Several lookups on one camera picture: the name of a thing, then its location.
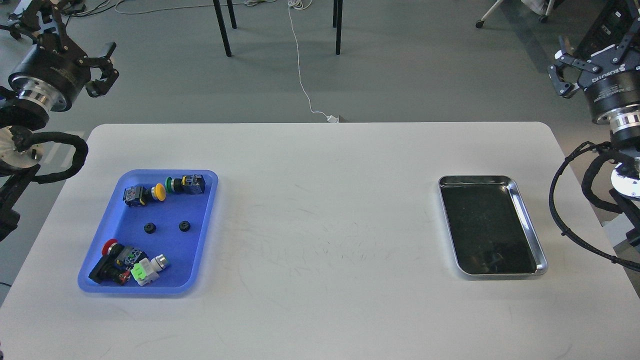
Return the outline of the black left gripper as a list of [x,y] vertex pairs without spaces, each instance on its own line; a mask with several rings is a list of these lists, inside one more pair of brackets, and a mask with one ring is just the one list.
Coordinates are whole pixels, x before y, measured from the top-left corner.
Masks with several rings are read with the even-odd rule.
[[[69,111],[84,87],[92,98],[105,96],[119,77],[111,59],[117,47],[115,42],[106,43],[100,57],[85,55],[75,62],[50,52],[68,50],[68,34],[62,19],[62,10],[67,5],[67,0],[21,0],[7,16],[7,23],[1,25],[14,39],[20,40],[24,35],[36,44],[10,73],[11,89],[56,91],[50,108],[53,112]],[[100,77],[90,80],[90,69],[99,69]]]

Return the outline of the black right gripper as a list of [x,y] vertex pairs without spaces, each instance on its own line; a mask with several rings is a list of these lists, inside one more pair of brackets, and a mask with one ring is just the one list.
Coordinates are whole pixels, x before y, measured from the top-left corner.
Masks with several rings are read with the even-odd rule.
[[577,57],[569,38],[560,35],[559,50],[547,68],[558,96],[569,99],[583,88],[590,120],[609,125],[612,132],[639,127],[639,56],[626,56],[638,32],[638,0],[606,0],[598,16],[598,36],[610,61],[600,57],[598,65]]

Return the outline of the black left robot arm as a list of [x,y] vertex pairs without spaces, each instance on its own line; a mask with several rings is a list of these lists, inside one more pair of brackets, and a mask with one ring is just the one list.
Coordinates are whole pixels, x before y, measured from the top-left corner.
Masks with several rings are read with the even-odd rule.
[[[92,98],[104,96],[119,77],[112,54],[114,42],[99,57],[90,57],[67,34],[63,21],[66,0],[22,0],[1,28],[14,38],[32,39],[25,58],[1,89],[0,232],[6,237],[18,228],[20,214],[14,205],[32,182],[62,182],[82,169],[89,146],[80,137],[59,131],[45,132],[51,112],[71,109],[81,91]],[[42,144],[55,142],[74,148],[70,166],[39,174]]]

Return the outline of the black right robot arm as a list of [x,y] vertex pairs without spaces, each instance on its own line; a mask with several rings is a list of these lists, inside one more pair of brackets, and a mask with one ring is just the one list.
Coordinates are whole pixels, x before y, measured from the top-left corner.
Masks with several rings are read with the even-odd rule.
[[551,180],[551,218],[581,248],[638,272],[637,262],[605,253],[574,233],[558,214],[554,193],[569,164],[595,152],[583,174],[582,193],[594,207],[626,216],[632,225],[626,241],[639,248],[639,2],[608,2],[583,39],[583,55],[571,50],[566,37],[559,41],[560,50],[547,68],[555,93],[569,99],[583,91],[592,121],[609,127],[610,141],[583,142],[565,157]]

